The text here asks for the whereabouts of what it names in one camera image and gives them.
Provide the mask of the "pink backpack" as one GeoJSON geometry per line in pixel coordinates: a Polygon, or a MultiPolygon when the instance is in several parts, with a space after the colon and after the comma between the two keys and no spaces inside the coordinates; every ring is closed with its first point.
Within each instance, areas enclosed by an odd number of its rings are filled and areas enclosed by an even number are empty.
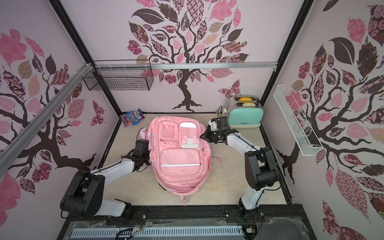
{"type": "Polygon", "coordinates": [[[202,188],[210,173],[211,147],[200,138],[205,131],[197,120],[162,116],[139,133],[149,141],[149,162],[159,185],[184,204],[202,188]]]}

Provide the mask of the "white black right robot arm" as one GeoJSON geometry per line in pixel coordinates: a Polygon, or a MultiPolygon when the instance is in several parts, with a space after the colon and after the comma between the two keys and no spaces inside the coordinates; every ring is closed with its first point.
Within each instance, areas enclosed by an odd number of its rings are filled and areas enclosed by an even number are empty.
{"type": "Polygon", "coordinates": [[[209,143],[224,143],[244,157],[245,177],[249,187],[239,200],[240,218],[245,220],[259,214],[260,200],[264,193],[280,189],[273,188],[281,178],[281,171],[273,160],[273,151],[248,141],[238,130],[230,127],[226,117],[211,119],[200,138],[209,143]]]}

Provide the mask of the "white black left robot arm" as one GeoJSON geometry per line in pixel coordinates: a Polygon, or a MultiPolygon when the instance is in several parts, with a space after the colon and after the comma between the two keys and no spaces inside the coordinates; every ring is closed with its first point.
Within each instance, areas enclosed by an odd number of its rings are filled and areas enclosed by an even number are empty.
{"type": "Polygon", "coordinates": [[[116,163],[93,171],[78,171],[60,203],[61,212],[70,217],[110,216],[130,218],[131,204],[122,200],[105,200],[104,188],[115,180],[139,171],[149,164],[149,141],[137,140],[135,148],[116,163]]]}

